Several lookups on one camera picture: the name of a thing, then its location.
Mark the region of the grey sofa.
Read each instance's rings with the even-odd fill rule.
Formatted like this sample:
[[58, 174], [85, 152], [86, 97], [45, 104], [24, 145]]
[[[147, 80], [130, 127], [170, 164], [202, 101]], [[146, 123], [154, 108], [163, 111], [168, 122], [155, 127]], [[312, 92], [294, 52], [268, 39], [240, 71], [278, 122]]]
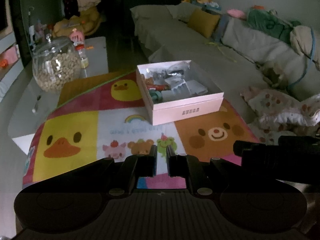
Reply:
[[314, 65], [307, 67], [306, 56], [298, 55], [288, 44], [232, 17], [219, 42], [205, 38], [185, 23], [197, 8], [181, 3], [139, 5], [131, 9], [135, 35], [149, 51], [149, 62], [196, 62], [223, 90], [225, 99], [247, 123], [253, 121], [255, 114], [240, 97], [240, 91], [249, 86], [268, 87], [257, 63], [275, 61], [280, 64], [289, 83], [304, 74], [303, 80], [291, 90], [299, 101], [319, 93], [319, 70]]

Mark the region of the pink toy figure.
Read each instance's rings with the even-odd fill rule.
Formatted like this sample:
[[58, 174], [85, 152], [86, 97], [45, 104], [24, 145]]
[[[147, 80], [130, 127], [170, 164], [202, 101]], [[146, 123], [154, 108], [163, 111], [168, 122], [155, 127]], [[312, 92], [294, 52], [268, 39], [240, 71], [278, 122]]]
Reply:
[[82, 31], [74, 28], [69, 36], [75, 46], [85, 44], [85, 37]]

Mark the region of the green plush toy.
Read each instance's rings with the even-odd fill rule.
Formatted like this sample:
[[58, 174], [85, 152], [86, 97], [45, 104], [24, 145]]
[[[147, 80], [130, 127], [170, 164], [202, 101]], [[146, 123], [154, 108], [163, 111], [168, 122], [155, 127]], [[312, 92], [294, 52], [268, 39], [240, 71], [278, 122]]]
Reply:
[[277, 38], [290, 44], [290, 33], [293, 28], [301, 25], [299, 21], [285, 21], [277, 15], [261, 9], [251, 9], [247, 14], [248, 25], [255, 30], [261, 31], [273, 38]]

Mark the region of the floral ruffled cushion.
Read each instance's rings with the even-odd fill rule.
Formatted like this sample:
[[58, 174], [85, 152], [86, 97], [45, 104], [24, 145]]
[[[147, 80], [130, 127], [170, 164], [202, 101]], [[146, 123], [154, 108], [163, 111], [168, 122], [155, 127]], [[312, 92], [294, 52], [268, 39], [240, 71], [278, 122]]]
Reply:
[[240, 93], [256, 117], [249, 127], [263, 144], [277, 145], [282, 135], [319, 135], [319, 95], [302, 102], [274, 89], [248, 87]]

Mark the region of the mustard yellow pillow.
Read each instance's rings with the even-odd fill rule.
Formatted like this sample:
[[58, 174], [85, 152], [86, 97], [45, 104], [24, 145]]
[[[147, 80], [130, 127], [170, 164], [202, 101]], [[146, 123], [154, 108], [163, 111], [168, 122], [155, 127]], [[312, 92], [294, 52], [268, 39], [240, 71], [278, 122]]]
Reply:
[[205, 38], [211, 37], [220, 20], [220, 15], [212, 15], [200, 9], [195, 9], [191, 14], [187, 27], [198, 32]]

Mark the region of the yellow rocking toy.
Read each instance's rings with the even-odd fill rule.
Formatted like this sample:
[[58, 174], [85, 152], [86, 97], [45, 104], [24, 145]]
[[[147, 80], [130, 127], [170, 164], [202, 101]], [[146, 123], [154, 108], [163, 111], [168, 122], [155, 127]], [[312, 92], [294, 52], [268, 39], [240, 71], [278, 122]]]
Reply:
[[69, 36], [74, 29], [81, 31], [84, 36], [94, 34], [99, 28], [102, 18], [96, 7], [80, 12], [80, 16], [72, 16], [57, 22], [53, 28], [53, 36]]

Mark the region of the small red-capped bottle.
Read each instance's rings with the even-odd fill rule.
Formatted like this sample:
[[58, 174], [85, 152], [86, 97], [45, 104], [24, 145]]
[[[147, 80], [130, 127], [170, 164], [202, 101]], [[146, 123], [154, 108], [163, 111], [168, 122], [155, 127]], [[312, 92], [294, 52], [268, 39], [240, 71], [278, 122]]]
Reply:
[[86, 49], [84, 44], [78, 44], [76, 47], [76, 50], [79, 53], [80, 59], [81, 59], [81, 68], [87, 68], [89, 65], [88, 57], [86, 55]]

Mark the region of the colourful cartoon animal mat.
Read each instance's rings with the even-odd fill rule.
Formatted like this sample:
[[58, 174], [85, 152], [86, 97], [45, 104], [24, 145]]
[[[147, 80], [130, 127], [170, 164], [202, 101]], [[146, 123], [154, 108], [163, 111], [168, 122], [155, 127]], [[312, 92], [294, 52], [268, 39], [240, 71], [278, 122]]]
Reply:
[[157, 146], [157, 171], [140, 178], [141, 189], [183, 189], [185, 180], [167, 172], [165, 150], [196, 156], [200, 161], [220, 157], [235, 164], [237, 140], [256, 142], [248, 125], [223, 100], [217, 112], [153, 126], [130, 73], [90, 89], [49, 114], [31, 142], [23, 187], [52, 178], [103, 158], [115, 162], [135, 154], [148, 154]]

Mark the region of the pink cardboard box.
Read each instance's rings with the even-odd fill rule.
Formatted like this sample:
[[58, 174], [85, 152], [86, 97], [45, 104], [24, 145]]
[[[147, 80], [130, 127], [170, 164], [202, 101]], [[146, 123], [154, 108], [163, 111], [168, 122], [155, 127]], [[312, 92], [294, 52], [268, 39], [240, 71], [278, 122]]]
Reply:
[[224, 97], [191, 60], [138, 65], [136, 79], [153, 125], [216, 112]]

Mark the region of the glass jar with snacks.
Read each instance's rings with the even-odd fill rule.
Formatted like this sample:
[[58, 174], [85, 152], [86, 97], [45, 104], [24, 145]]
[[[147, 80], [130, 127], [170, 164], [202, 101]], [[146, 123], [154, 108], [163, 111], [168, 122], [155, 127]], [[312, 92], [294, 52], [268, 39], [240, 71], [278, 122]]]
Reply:
[[45, 92], [59, 93], [65, 83], [78, 79], [81, 59], [70, 38], [53, 38], [46, 35], [46, 42], [38, 46], [33, 55], [33, 76]]

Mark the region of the white battery charger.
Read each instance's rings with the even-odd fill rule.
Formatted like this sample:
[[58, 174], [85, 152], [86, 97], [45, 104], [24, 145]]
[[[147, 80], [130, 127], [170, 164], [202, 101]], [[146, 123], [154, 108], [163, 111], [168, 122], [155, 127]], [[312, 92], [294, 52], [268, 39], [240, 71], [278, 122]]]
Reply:
[[185, 79], [179, 77], [170, 77], [164, 80], [170, 87], [170, 90], [176, 95], [182, 98], [188, 98], [191, 96], [190, 89], [187, 86]]

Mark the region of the white low table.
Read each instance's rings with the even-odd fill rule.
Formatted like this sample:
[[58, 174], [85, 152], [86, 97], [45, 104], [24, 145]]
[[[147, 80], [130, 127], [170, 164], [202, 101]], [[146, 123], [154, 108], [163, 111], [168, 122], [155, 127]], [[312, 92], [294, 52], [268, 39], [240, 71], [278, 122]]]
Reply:
[[35, 132], [56, 108], [63, 86], [78, 78], [108, 73], [106, 39], [84, 41], [87, 67], [81, 65], [78, 51], [68, 37], [46, 36], [33, 57], [33, 77], [29, 81], [9, 122], [8, 134], [27, 154]]

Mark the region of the black object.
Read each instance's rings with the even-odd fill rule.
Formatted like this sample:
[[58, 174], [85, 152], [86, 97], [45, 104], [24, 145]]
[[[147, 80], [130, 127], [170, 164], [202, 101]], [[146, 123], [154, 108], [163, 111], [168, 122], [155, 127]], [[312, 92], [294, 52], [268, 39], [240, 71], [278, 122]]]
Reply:
[[150, 68], [148, 74], [153, 77], [154, 80], [168, 79], [171, 77], [183, 79], [189, 69], [190, 64], [183, 61], [168, 68]]

